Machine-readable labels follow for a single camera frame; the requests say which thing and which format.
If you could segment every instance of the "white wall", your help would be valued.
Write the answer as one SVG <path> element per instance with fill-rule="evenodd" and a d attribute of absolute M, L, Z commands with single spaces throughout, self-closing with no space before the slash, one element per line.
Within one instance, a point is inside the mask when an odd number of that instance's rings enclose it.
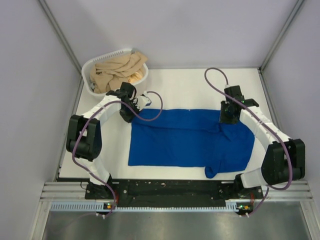
<path fill-rule="evenodd" d="M 0 8 L 0 239 L 25 240 L 52 181 L 79 74 L 35 0 Z"/>
<path fill-rule="evenodd" d="M 259 67 L 297 0 L 47 0 L 81 64 L 135 47 L 150 68 Z"/>
<path fill-rule="evenodd" d="M 307 0 L 265 71 L 284 130 L 306 145 L 306 179 L 320 209 L 320 1 Z"/>

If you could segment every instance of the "plastic basket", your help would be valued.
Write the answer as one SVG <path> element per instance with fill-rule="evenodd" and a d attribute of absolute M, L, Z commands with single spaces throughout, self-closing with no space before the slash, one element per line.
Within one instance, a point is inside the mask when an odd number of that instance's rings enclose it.
<path fill-rule="evenodd" d="M 104 96 L 106 95 L 105 93 L 94 93 L 93 83 L 90 81 L 90 71 L 91 71 L 91 68 L 96 63 L 103 63 L 107 59 L 111 59 L 111 58 L 118 57 L 121 55 L 129 54 L 131 52 L 132 52 L 131 48 L 125 48 L 125 49 L 113 51 L 113 52 L 95 57 L 95 58 L 87 61 L 82 67 L 81 74 L 82 74 L 82 79 L 84 81 L 84 86 L 85 86 L 86 90 L 88 91 L 88 93 L 99 100 L 103 99 Z M 144 68 L 143 78 L 135 83 L 132 83 L 132 85 L 134 85 L 136 88 L 137 96 L 143 94 L 143 92 L 146 90 L 146 87 L 147 87 L 146 79 L 149 74 L 149 69 L 145 63 L 143 64 L 143 68 Z"/>

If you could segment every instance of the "tan garment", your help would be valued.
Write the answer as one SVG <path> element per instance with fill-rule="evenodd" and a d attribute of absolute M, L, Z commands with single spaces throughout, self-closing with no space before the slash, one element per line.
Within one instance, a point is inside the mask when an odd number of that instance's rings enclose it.
<path fill-rule="evenodd" d="M 117 56 L 103 63 L 96 63 L 90 71 L 90 80 L 96 94 L 120 88 L 122 82 L 134 83 L 144 76 L 143 64 L 148 58 L 142 53 Z"/>

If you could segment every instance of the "blue cloth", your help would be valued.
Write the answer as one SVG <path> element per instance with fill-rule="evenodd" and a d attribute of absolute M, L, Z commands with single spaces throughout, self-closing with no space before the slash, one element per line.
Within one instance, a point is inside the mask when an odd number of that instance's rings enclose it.
<path fill-rule="evenodd" d="M 139 115 L 151 119 L 158 109 Z M 219 123 L 220 111 L 163 110 L 154 121 L 132 121 L 129 166 L 205 167 L 207 178 L 243 171 L 255 137 L 243 123 Z"/>

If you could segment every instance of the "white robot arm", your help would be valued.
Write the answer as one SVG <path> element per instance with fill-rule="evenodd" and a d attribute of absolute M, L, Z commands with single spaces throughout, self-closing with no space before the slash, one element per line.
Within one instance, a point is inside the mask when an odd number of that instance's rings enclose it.
<path fill-rule="evenodd" d="M 81 116 L 73 115 L 70 118 L 66 149 L 69 152 L 72 152 L 84 124 L 94 113 L 103 108 L 103 110 L 89 122 L 89 125 L 77 146 L 75 154 L 78 157 L 79 164 L 85 166 L 91 173 L 94 173 L 96 177 L 105 183 L 108 181 L 110 173 L 105 169 L 100 156 L 102 149 L 101 126 L 116 112 L 120 112 L 120 115 L 126 122 L 130 123 L 132 121 L 135 115 L 120 101 L 130 106 L 136 114 L 139 114 L 144 107 L 151 104 L 147 92 L 144 92 L 141 96 L 133 97 L 134 91 L 135 88 L 131 84 L 124 82 L 120 89 L 109 91 L 103 100 L 91 110 Z M 101 181 L 98 181 L 91 175 L 90 182 L 95 185 L 104 185 Z"/>
<path fill-rule="evenodd" d="M 235 177 L 234 184 L 237 189 L 248 189 L 262 185 L 274 185 L 287 182 L 289 179 L 288 161 L 283 146 L 284 142 L 289 153 L 292 165 L 292 180 L 298 180 L 305 176 L 305 144 L 300 139 L 291 139 L 281 132 L 261 111 L 259 104 L 253 99 L 245 99 L 240 86 L 227 86 L 224 93 L 243 103 L 247 108 L 242 108 L 236 102 L 226 98 L 221 102 L 220 123 L 235 124 L 238 121 L 246 125 L 255 137 L 261 142 L 265 150 L 265 156 L 261 167 Z"/>

